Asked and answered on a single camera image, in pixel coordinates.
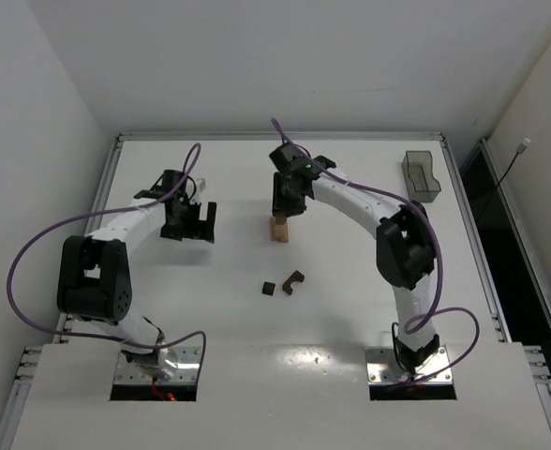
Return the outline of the long light wood block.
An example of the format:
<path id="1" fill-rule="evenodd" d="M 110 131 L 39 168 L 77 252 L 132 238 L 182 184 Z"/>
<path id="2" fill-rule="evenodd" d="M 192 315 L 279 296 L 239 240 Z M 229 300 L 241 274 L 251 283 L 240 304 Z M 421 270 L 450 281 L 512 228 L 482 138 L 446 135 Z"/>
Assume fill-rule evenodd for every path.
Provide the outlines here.
<path id="1" fill-rule="evenodd" d="M 288 233 L 287 218 L 283 216 L 274 217 L 274 230 L 277 236 L 282 236 Z"/>

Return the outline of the light wood plank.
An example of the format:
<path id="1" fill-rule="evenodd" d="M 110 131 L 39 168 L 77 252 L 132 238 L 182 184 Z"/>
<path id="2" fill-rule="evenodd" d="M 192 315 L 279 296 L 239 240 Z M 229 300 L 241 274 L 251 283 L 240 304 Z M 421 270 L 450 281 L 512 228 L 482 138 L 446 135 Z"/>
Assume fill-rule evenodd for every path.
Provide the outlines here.
<path id="1" fill-rule="evenodd" d="M 287 227 L 282 227 L 279 230 L 279 242 L 288 243 L 289 242 L 289 231 Z"/>

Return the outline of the dark wood arch block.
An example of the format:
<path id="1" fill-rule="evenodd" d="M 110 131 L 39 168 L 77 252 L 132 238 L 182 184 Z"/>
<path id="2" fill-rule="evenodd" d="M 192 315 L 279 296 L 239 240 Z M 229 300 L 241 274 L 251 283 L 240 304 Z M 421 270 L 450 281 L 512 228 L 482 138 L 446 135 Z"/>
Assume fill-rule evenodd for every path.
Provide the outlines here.
<path id="1" fill-rule="evenodd" d="M 292 274 L 289 275 L 289 277 L 282 283 L 281 289 L 284 293 L 287 295 L 293 294 L 293 285 L 295 283 L 303 283 L 305 281 L 305 275 L 295 270 Z"/>

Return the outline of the small dark wood cube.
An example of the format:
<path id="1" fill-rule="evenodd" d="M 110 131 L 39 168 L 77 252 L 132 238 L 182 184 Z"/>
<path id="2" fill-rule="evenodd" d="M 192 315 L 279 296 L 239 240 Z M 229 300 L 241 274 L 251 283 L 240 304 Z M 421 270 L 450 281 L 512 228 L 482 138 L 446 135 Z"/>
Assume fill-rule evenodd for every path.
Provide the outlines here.
<path id="1" fill-rule="evenodd" d="M 262 284 L 261 293 L 267 296 L 273 296 L 276 289 L 276 285 L 273 282 L 265 281 Z"/>

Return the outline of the clear grey plastic bin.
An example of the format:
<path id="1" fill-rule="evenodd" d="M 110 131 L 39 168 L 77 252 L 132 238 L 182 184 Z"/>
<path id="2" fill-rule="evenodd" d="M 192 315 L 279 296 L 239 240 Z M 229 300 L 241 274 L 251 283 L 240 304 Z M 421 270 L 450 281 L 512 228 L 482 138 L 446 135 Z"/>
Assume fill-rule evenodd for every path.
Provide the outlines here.
<path id="1" fill-rule="evenodd" d="M 407 151 L 401 169 L 411 201 L 432 203 L 436 200 L 441 185 L 434 176 L 433 157 L 429 151 Z"/>

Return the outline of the light wood rectangular block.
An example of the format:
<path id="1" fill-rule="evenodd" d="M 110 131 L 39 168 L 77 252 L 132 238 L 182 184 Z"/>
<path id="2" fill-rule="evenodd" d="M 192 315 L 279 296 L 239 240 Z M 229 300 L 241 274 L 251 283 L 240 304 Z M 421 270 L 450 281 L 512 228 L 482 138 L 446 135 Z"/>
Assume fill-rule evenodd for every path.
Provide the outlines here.
<path id="1" fill-rule="evenodd" d="M 270 218 L 270 236 L 272 241 L 280 241 L 279 225 L 276 223 L 275 217 Z"/>

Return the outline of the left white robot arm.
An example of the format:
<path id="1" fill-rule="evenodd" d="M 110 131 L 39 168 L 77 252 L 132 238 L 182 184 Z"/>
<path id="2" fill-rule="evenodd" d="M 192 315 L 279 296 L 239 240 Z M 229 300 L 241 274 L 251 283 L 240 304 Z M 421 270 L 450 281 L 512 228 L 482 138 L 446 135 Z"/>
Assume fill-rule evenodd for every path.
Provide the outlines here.
<path id="1" fill-rule="evenodd" d="M 63 244 L 57 306 L 76 320 L 116 338 L 140 372 L 168 379 L 176 354 L 165 335 L 133 306 L 129 257 L 150 235 L 175 241 L 215 241 L 216 203 L 202 204 L 204 179 L 166 170 L 105 226 Z"/>

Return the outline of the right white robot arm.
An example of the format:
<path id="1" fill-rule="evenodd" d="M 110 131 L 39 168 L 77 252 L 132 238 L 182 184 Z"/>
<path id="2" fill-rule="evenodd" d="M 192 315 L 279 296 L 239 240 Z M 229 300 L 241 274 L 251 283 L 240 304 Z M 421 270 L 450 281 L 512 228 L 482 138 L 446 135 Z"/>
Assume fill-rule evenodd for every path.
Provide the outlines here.
<path id="1" fill-rule="evenodd" d="M 393 193 L 359 185 L 327 157 L 310 157 L 285 142 L 269 155 L 275 166 L 272 215 L 300 216 L 306 199 L 327 204 L 375 240 L 376 267 L 392 286 L 398 319 L 397 363 L 414 375 L 439 348 L 431 322 L 441 298 L 439 241 L 426 211 Z"/>

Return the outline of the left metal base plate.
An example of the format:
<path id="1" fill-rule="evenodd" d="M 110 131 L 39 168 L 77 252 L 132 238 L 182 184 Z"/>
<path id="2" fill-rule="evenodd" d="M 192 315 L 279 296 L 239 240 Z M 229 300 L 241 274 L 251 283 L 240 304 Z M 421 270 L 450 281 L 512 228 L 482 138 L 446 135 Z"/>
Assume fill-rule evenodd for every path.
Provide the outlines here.
<path id="1" fill-rule="evenodd" d="M 121 352 L 118 356 L 113 384 L 120 386 L 192 386 L 199 378 L 201 347 L 176 346 L 158 352 L 158 363 L 128 362 Z"/>

